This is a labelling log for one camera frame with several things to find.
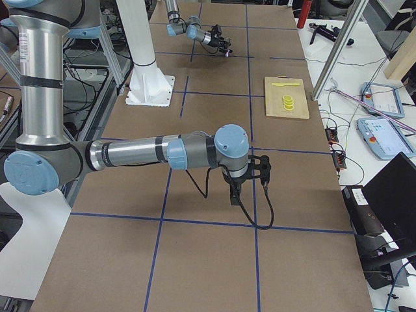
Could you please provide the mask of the yellow plastic knife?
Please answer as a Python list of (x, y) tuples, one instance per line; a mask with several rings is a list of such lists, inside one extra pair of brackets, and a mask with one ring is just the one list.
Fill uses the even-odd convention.
[(300, 86), (300, 83), (272, 83), (272, 86), (285, 87), (285, 86)]

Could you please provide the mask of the bamboo cutting board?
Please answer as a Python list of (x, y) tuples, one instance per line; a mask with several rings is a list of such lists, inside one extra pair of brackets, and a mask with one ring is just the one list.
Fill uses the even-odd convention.
[(309, 119), (303, 80), (265, 77), (265, 113), (268, 117)]

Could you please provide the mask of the red fire extinguisher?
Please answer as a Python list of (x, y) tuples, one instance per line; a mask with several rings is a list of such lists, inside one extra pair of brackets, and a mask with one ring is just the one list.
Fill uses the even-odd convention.
[(302, 3), (302, 8), (300, 11), (300, 15), (298, 17), (297, 28), (303, 29), (306, 23), (306, 19), (308, 18), (309, 12), (311, 10), (311, 6), (313, 4), (313, 0), (304, 0)]

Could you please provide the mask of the metal grabber stick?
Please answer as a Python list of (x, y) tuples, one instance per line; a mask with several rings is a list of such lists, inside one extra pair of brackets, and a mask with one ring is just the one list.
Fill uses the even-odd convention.
[(335, 85), (330, 90), (344, 98), (357, 102), (369, 114), (384, 117), (396, 123), (399, 127), (415, 133), (414, 127), (400, 121), (405, 117), (403, 104), (398, 93), (398, 90), (401, 88), (403, 86), (395, 87), (386, 84), (366, 82), (361, 86), (361, 92), (358, 97), (350, 96), (339, 90)]

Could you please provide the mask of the teach pendant near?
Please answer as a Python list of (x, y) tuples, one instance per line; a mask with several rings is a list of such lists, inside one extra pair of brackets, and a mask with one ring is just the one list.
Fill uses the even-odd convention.
[(360, 118), (357, 129), (377, 158), (387, 161), (402, 152), (409, 158), (415, 157), (415, 148), (392, 122), (381, 117)]

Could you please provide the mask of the teach pendant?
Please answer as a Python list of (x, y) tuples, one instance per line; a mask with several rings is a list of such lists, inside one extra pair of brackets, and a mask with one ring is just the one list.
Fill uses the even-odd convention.
[(361, 100), (368, 106), (365, 110), (369, 114), (377, 115), (374, 110), (377, 109), (395, 119), (405, 117), (399, 93), (393, 86), (365, 82), (361, 86)]
[(392, 122), (381, 117), (360, 118), (357, 129), (377, 158), (387, 161), (402, 152), (409, 158), (415, 157), (415, 148)]

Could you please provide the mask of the teach pendant far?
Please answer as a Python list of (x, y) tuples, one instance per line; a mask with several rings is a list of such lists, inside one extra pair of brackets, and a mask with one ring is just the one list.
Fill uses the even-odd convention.
[(374, 110), (377, 109), (395, 119), (405, 117), (399, 93), (393, 86), (365, 82), (361, 86), (361, 100), (368, 106), (365, 110), (369, 114), (377, 115)]

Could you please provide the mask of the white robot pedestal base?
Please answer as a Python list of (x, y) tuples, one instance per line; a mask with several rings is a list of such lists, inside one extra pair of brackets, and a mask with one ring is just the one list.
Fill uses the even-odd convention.
[(164, 75), (157, 65), (145, 2), (119, 0), (116, 4), (133, 61), (126, 103), (169, 106), (175, 77)]

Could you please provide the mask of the aluminium frame post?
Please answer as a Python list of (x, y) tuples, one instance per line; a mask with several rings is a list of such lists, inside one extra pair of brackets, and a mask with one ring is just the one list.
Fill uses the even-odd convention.
[(313, 101), (317, 101), (319, 99), (322, 91), (324, 90), (324, 87), (326, 86), (326, 83), (328, 82), (328, 80), (330, 79), (332, 75), (332, 72), (336, 64), (338, 63), (339, 57), (341, 56), (343, 49), (346, 47), (347, 41), (350, 38), (350, 35), (352, 31), (354, 30), (354, 27), (356, 26), (357, 22), (362, 16), (363, 11), (365, 7), (367, 6), (368, 2), (369, 0), (355, 0), (352, 3), (351, 9), (349, 13), (347, 14), (347, 17), (341, 28), (341, 32), (331, 49), (331, 52), (327, 58), (327, 61), (313, 89), (313, 92), (311, 95), (311, 99)]

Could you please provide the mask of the wooden plank post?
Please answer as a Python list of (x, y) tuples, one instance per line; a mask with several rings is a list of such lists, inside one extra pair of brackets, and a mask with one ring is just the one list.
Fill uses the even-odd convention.
[(401, 80), (415, 64), (415, 28), (410, 32), (397, 53), (384, 70), (385, 77), (392, 80)]

